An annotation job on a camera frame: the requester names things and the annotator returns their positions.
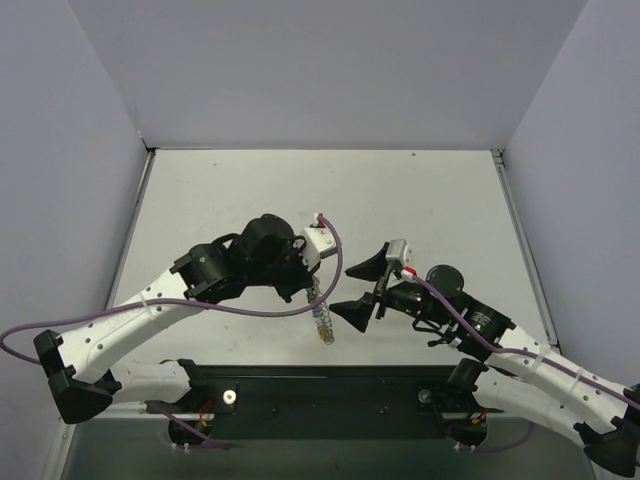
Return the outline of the metal ring disc with keyrings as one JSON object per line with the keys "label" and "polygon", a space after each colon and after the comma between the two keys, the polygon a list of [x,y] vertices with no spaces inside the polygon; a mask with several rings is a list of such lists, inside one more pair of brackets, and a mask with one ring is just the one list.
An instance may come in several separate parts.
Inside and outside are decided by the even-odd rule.
{"label": "metal ring disc with keyrings", "polygon": [[[323,296],[323,292],[320,288],[320,280],[318,277],[313,277],[313,285],[306,289],[307,302],[309,304],[315,304],[320,297]],[[312,317],[315,321],[316,331],[319,338],[325,345],[332,345],[335,341],[331,312],[325,301],[318,303],[311,310]]]}

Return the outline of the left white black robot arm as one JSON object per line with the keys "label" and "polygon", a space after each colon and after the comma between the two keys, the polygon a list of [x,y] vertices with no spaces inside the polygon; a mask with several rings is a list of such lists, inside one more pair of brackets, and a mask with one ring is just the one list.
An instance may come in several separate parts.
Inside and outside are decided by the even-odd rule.
{"label": "left white black robot arm", "polygon": [[140,365],[125,356],[204,305],[238,298],[248,287],[272,287],[290,302],[312,286],[322,258],[335,247],[321,221],[296,233],[282,218],[264,214],[241,233],[192,247],[114,312],[66,333],[38,334],[34,346],[62,419],[78,424],[113,403],[138,400],[196,410],[205,387],[186,362]]}

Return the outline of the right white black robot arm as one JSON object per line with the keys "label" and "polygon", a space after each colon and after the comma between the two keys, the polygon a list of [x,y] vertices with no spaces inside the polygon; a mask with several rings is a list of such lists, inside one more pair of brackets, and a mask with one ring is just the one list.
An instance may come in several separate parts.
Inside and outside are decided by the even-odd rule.
{"label": "right white black robot arm", "polygon": [[433,335],[463,358],[449,381],[482,408],[517,415],[578,445],[610,473],[632,478],[639,466],[639,388],[612,382],[537,340],[508,316],[464,290],[464,277],[447,264],[424,278],[409,264],[409,247],[394,240],[347,269],[373,283],[358,300],[329,309],[360,332],[371,318],[393,310],[415,331]]}

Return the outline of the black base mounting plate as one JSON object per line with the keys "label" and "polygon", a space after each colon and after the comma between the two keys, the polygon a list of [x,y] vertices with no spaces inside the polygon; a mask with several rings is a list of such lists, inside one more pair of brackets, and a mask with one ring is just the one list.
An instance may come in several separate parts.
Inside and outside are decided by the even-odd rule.
{"label": "black base mounting plate", "polygon": [[205,420],[217,441],[440,438],[441,415],[481,412],[449,384],[450,366],[210,366],[160,408]]}

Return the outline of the aluminium frame rail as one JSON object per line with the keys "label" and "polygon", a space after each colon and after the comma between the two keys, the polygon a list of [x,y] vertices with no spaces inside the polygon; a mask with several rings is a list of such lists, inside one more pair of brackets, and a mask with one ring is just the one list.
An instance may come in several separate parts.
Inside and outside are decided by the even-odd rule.
{"label": "aluminium frame rail", "polygon": [[111,377],[94,385],[72,382],[53,388],[69,424],[88,421],[110,406],[142,403],[147,411],[173,415],[299,416],[369,418],[389,412],[477,413],[473,396],[447,382],[446,369],[336,370],[257,368],[206,369],[176,383],[164,380],[127,386]]}

